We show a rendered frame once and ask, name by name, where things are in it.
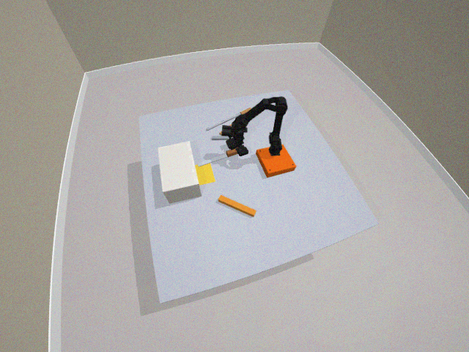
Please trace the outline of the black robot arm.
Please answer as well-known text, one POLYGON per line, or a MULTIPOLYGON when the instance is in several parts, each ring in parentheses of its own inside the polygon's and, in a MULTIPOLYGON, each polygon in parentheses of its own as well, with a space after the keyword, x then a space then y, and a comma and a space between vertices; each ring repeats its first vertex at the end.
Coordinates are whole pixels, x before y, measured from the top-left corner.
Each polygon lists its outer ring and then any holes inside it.
MULTIPOLYGON (((280 155, 280 150, 282 149, 281 146, 281 139, 279 137, 281 126, 282 126, 282 119, 284 114, 287 112, 287 102, 285 97, 272 97, 272 98, 264 98, 260 103, 255 105, 250 111, 246 114, 241 114, 235 118, 235 121, 232 122, 232 126, 222 125, 222 136, 232 136, 234 133, 234 137, 237 139, 243 138, 244 133, 248 133, 248 129, 246 126, 249 122, 263 112, 265 109, 269 109, 271 111, 276 112, 276 118, 273 126, 273 132, 269 135, 269 143, 270 143, 270 154, 271 156, 280 155), (271 103, 276 103, 276 105, 272 105, 271 103)), ((233 150, 235 147, 238 147, 238 141, 234 140, 234 137, 231 139, 226 140, 226 144, 229 149, 233 150)))

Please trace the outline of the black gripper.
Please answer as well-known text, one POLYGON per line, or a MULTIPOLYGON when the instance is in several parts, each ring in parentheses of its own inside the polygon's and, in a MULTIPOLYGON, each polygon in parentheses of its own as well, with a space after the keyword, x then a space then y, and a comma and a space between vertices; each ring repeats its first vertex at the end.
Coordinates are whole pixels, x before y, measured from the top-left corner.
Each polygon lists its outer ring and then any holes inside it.
POLYGON ((234 133, 232 134, 232 136, 228 136, 228 137, 229 137, 230 139, 231 139, 231 137, 234 137, 234 140, 235 140, 235 141, 238 141, 238 147, 237 147, 237 148, 235 147, 235 149, 236 149, 237 154, 238 154, 239 156, 243 156, 243 155, 247 155, 247 154, 248 154, 248 149, 247 149, 247 147, 244 147, 244 145, 243 145, 243 144, 244 144, 244 141, 243 141, 243 140, 245 139, 245 137, 243 137, 243 138, 241 138, 241 139, 237 139, 237 138, 235 138, 234 133))

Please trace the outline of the orange bar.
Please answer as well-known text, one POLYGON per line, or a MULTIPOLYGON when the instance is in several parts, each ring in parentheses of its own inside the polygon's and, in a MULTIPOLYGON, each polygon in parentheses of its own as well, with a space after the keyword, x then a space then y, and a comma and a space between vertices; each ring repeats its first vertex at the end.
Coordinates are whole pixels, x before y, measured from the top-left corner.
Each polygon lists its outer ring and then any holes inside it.
POLYGON ((238 202, 235 202, 234 200, 231 200, 231 199, 229 199, 229 198, 226 198, 226 197, 224 197, 224 196, 222 196, 222 195, 220 195, 220 197, 218 198, 218 201, 219 201, 220 203, 222 203, 222 204, 225 204, 225 205, 227 205, 227 206, 229 206, 229 207, 231 207, 231 208, 234 208, 235 210, 238 210, 238 211, 240 211, 240 212, 242 212, 242 213, 244 213, 244 214, 247 214, 247 215, 249 215, 249 216, 251 216, 251 217, 252 217, 252 216, 255 216, 255 214, 256 214, 256 210, 251 209, 251 208, 249 208, 249 207, 247 207, 247 206, 245 206, 245 205, 242 205, 242 204, 240 204, 240 203, 238 203, 238 202))

